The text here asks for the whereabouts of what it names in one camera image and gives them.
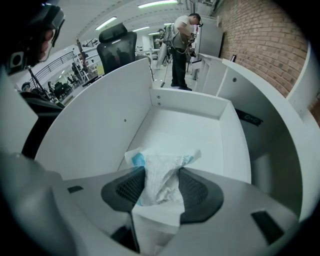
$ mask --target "metal railing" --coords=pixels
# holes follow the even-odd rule
[[[98,39],[94,38],[94,39],[91,39],[87,44],[85,44],[84,46],[85,47],[95,47],[96,45],[99,44],[99,41]]]
[[[54,60],[51,63],[49,63],[48,65],[46,65],[38,73],[36,73],[35,77],[38,79],[38,81],[40,81],[42,78],[44,78],[46,75],[48,75],[51,71],[55,70],[63,63],[66,63],[67,61],[71,60],[73,57],[76,57],[76,56],[74,55],[74,52],[71,51],[71,52],[61,56],[60,58],[57,58],[56,60]],[[29,82],[30,82],[30,87],[35,86],[35,81],[33,81],[32,78],[29,80]]]

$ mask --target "plastic bag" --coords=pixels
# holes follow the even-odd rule
[[[141,148],[126,152],[124,158],[129,166],[145,168],[144,190],[137,204],[140,206],[153,206],[165,202],[183,204],[179,191],[178,170],[199,156],[200,151],[194,149],[184,149],[181,154]]]

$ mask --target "white plastic bag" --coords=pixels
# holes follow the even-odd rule
[[[178,232],[185,211],[178,170],[200,156],[199,150],[185,148],[137,148],[125,153],[128,168],[145,168],[144,190],[132,209],[141,255],[158,254]]]
[[[161,152],[140,147],[124,154],[129,167],[145,168],[144,190],[137,202],[140,206],[153,206],[165,202],[183,204],[179,191],[178,170],[195,161],[199,150],[184,149],[181,154]]]

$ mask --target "fluorescent light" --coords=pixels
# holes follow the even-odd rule
[[[119,42],[119,41],[121,41],[121,39],[112,42],[112,45],[115,44],[115,43],[117,43],[117,42]]]
[[[98,26],[95,30],[102,29],[105,25],[109,24],[110,22],[113,22],[117,17],[112,17],[111,19],[108,19],[106,22],[102,23],[100,26]]]
[[[132,30],[132,32],[136,32],[136,31],[139,31],[139,30],[145,30],[145,29],[148,29],[148,28],[149,28],[148,26],[144,26],[144,27]]]
[[[157,2],[150,2],[142,5],[138,5],[138,7],[141,8],[146,8],[150,6],[157,6],[157,5],[164,5],[164,4],[176,4],[178,3],[177,0],[163,0],[163,1],[157,1]]]

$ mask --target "brick wall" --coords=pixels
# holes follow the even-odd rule
[[[293,88],[307,56],[299,27],[272,0],[224,0],[214,11],[223,29],[220,57],[255,72],[284,97]],[[320,126],[320,96],[309,110]]]

